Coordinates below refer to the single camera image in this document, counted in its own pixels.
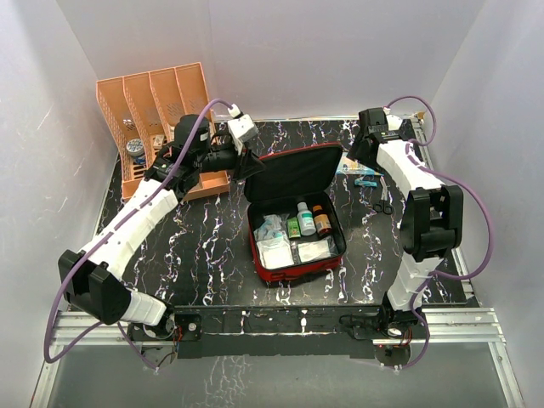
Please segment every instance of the orange desk organizer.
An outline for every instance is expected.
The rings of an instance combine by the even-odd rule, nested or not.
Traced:
[[[209,102],[200,63],[97,81],[96,97],[121,157],[124,200],[133,196],[145,169],[156,158],[160,147],[154,146],[155,137],[165,135],[163,144],[172,141],[179,118],[199,114]],[[207,118],[214,132],[210,112]],[[146,167],[134,164],[128,155],[126,145],[132,139],[144,143]],[[200,183],[184,199],[194,200],[229,190],[225,171],[203,173]]]

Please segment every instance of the white wall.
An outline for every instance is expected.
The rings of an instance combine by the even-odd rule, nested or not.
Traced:
[[[116,149],[53,0],[0,0],[0,400],[28,406],[57,260],[92,236]]]
[[[468,181],[495,219],[495,254],[474,285],[496,309],[521,391],[534,407],[544,398],[543,20],[541,0],[488,1],[433,99],[437,167]],[[474,268],[487,237],[472,202],[464,225],[462,249]]]
[[[483,2],[58,0],[99,78],[201,60],[256,118],[432,98]]]

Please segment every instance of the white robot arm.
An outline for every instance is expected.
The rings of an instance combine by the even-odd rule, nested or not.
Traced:
[[[369,167],[382,167],[406,199],[400,225],[404,254],[387,300],[394,312],[411,317],[411,298],[421,284],[436,270],[445,254],[458,247],[462,237],[462,191],[456,185],[444,185],[432,174],[414,151],[407,135],[389,126],[383,108],[363,110],[360,133],[348,157]],[[422,305],[422,292],[414,308]]]
[[[123,320],[146,325],[156,336],[169,334],[168,325],[172,322],[169,306],[149,294],[127,289],[122,284],[123,273],[145,237],[197,184],[201,172],[234,170],[233,179],[245,179],[264,170],[264,164],[247,144],[257,135],[251,117],[237,108],[233,116],[225,133],[229,140],[221,145],[211,144],[209,123],[204,120],[180,166],[175,167],[197,122],[197,115],[181,118],[174,141],[157,153],[126,206],[79,253],[66,251],[60,257],[60,276],[65,281],[84,254],[88,256],[64,292],[68,303],[106,325]]]

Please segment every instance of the medicine bottle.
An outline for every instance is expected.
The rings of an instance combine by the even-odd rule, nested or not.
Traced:
[[[298,226],[300,227],[300,233],[304,236],[309,236],[315,234],[315,225],[314,225],[314,216],[312,212],[308,209],[306,203],[299,202],[297,204],[298,208]]]
[[[145,166],[144,143],[141,139],[132,139],[127,143],[127,153],[133,158],[134,164]]]
[[[323,207],[314,206],[312,210],[314,211],[314,222],[315,228],[317,229],[317,235],[319,235],[320,238],[329,235],[332,232],[331,221],[329,221]]]

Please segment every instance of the open red bag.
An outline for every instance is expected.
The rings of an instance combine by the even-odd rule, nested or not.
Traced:
[[[346,252],[346,240],[334,205],[325,190],[335,177],[342,153],[341,144],[326,143],[263,156],[261,160],[266,170],[246,180],[244,195],[251,203],[247,209],[250,244],[255,267],[262,279],[289,281],[306,274],[334,269],[340,264]],[[300,201],[305,201],[310,210],[316,205],[323,207],[331,222],[331,238],[337,254],[308,263],[266,269],[261,263],[253,231],[263,224],[265,215],[289,213],[289,217],[295,217]],[[302,242],[318,240],[317,234],[301,239]]]

